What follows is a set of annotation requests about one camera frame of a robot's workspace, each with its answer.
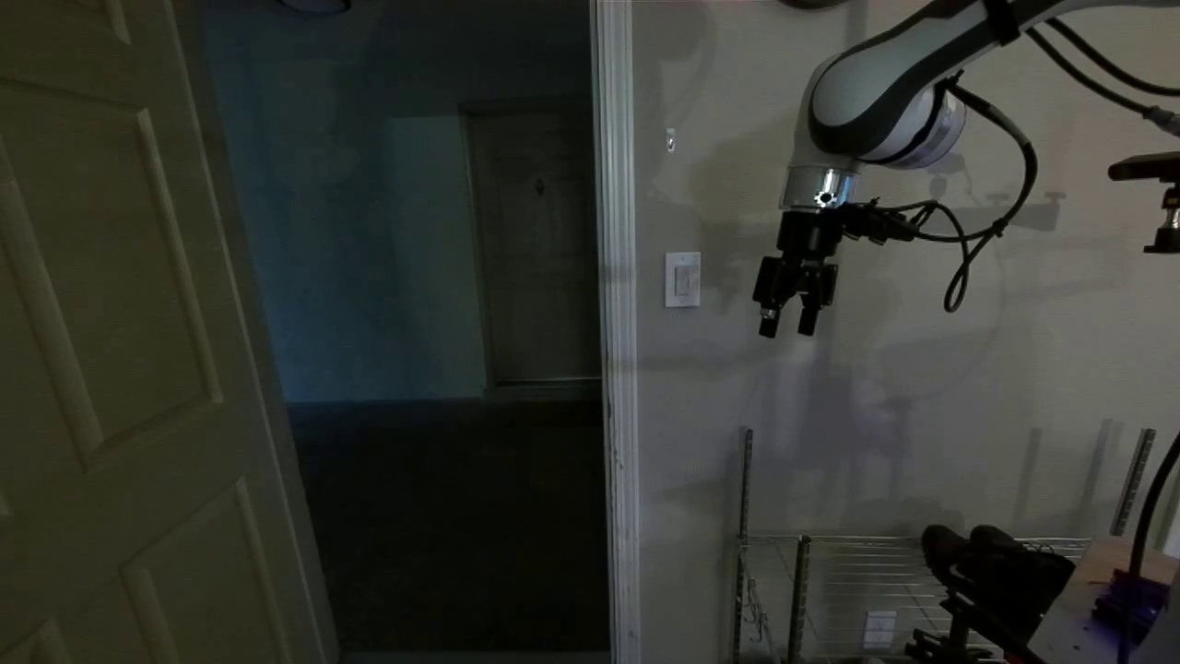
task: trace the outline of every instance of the white wall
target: white wall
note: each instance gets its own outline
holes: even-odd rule
[[[1180,426],[1180,260],[1140,254],[1163,185],[1106,179],[1112,161],[1178,141],[1081,91],[1031,44],[965,78],[1026,124],[1043,178],[978,260],[963,315],[940,315],[957,249],[856,242],[814,338],[793,324],[776,343],[758,334],[748,286],[776,248],[796,96],[818,58],[916,6],[636,0],[646,664],[728,653],[742,426],[758,433],[763,536],[919,536],[931,520],[1103,531],[1138,433]],[[1095,10],[1076,24],[1131,71],[1180,80],[1180,10]],[[1015,147],[973,122],[958,165],[867,172],[862,197],[938,192],[983,219],[1018,172]],[[702,308],[659,307],[659,254],[678,248],[706,249]]]
[[[485,316],[458,106],[591,87],[588,6],[207,3],[289,401],[479,399]]]

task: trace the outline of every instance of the wire rack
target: wire rack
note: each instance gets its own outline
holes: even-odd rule
[[[1083,548],[1081,537],[1022,541],[1061,558]],[[948,595],[910,536],[752,537],[737,548],[752,567],[737,604],[745,664],[906,660],[904,647],[916,629],[952,626],[940,607]]]

